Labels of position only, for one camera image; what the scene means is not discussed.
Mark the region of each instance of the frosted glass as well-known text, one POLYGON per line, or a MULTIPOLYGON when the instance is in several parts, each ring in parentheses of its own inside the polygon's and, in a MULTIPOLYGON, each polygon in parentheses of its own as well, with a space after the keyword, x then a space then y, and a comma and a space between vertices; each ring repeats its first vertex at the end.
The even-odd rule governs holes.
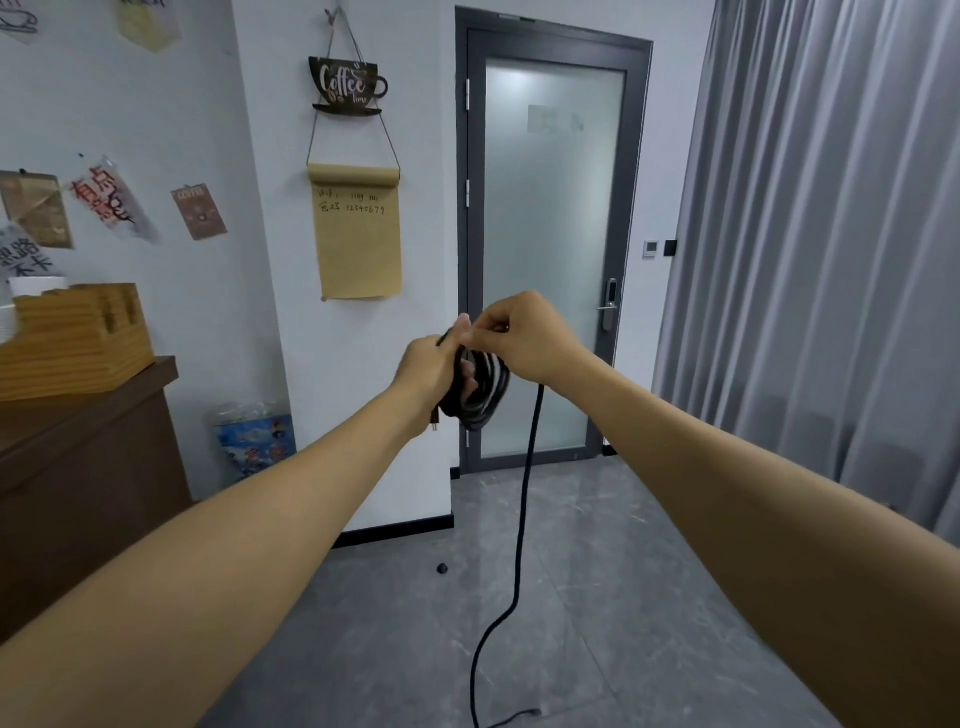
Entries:
MULTIPOLYGON (((487 63, 484 306, 536 289, 591 351, 623 82, 620 71, 487 63)), ((482 457, 526 452, 536 399, 536 385, 514 377, 484 427, 482 457)), ((586 440, 587 416, 547 390, 537 451, 586 440)))

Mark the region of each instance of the hanging string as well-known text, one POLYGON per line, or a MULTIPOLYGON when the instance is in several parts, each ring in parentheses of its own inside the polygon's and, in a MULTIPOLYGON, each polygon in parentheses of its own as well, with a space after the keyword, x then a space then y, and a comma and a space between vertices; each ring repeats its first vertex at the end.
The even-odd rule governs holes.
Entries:
MULTIPOLYGON (((326 58, 330 58, 330 51, 333 50, 333 36, 337 32, 337 17, 342 16, 344 18, 344 23, 347 25, 347 32, 350 34, 350 41, 353 43, 353 50, 356 51, 357 59, 361 63, 366 63, 363 59, 363 54, 360 52, 360 45, 357 43, 357 39, 353 36, 353 30, 350 28, 350 21, 347 17, 347 12, 341 8, 339 5, 333 10, 324 10, 326 13, 326 22, 330 24, 330 42, 326 45, 326 58)), ((376 99, 373 99, 373 107, 379 109, 380 106, 376 103, 376 99)), ((313 130, 310 132, 310 146, 306 151, 306 161, 310 163, 310 155, 313 152, 313 140, 317 135, 317 117, 320 115, 320 112, 316 109, 313 111, 313 130)), ((400 168, 400 159, 396 155, 396 149, 394 148, 394 141, 390 138, 390 132, 387 130, 387 122, 383 119, 383 114, 379 114, 380 124, 383 126, 383 133, 387 135, 387 142, 390 144, 390 151, 394 153, 394 161, 396 162, 396 170, 400 173, 400 176, 403 176, 402 170, 400 168)))

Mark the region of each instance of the white wall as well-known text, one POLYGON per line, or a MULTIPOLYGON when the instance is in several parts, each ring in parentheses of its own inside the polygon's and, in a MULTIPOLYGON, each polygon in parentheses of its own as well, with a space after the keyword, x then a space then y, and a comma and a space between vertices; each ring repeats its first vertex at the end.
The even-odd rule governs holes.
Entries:
MULTIPOLYGON (((654 41, 632 244, 674 237, 713 0, 474 5, 654 41)), ((304 164, 317 97, 306 59, 325 53, 324 5, 287 0, 269 12, 255 0, 233 6, 280 339, 298 437, 306 444, 389 383, 410 339, 445 330, 456 315, 455 2, 344 3, 361 50, 390 82, 382 106, 403 168, 404 287, 383 302, 321 302, 304 164)), ((332 55, 352 58, 342 25, 332 55)), ((325 115, 312 159, 393 162, 378 121, 325 115)), ((628 267, 616 365, 646 386, 669 265, 632 255, 628 267)), ((449 513, 447 468, 457 462, 456 427, 428 431, 398 457, 348 528, 449 513)))
POLYGON ((158 56, 115 31, 111 3, 48 7, 34 45, 0 34, 0 169, 69 181, 102 154, 119 164, 158 242, 117 240, 64 197, 75 250, 51 255, 75 282, 137 284, 155 351, 177 357, 167 398, 191 489, 208 497, 229 475, 205 412, 286 398, 229 0, 178 3, 183 39, 158 56), (228 235, 190 238, 170 191, 199 182, 228 235))

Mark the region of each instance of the wooden organizer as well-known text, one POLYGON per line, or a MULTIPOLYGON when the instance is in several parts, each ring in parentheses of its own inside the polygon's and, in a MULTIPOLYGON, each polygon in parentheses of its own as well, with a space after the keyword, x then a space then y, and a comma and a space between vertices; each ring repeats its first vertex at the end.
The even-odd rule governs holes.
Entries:
POLYGON ((0 344, 0 401, 116 389, 154 363, 133 283, 19 296, 19 331, 0 344))

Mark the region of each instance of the hand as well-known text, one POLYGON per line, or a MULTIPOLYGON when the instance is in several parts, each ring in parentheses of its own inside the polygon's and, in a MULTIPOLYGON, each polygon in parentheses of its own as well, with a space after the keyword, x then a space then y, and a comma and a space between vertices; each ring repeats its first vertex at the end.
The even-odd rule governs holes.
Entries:
POLYGON ((517 376, 555 391, 563 371, 589 355, 557 309, 536 291, 494 303, 465 335, 464 345, 495 353, 517 376))
MULTIPOLYGON (((430 413, 453 383, 453 359, 469 330, 470 317, 462 313, 439 347, 440 336, 425 336, 412 341, 400 359, 392 387, 412 396, 417 408, 418 434, 426 429, 430 413)), ((473 365, 464 361, 461 366, 466 380, 461 398, 466 400, 476 391, 477 383, 473 378, 473 365)))

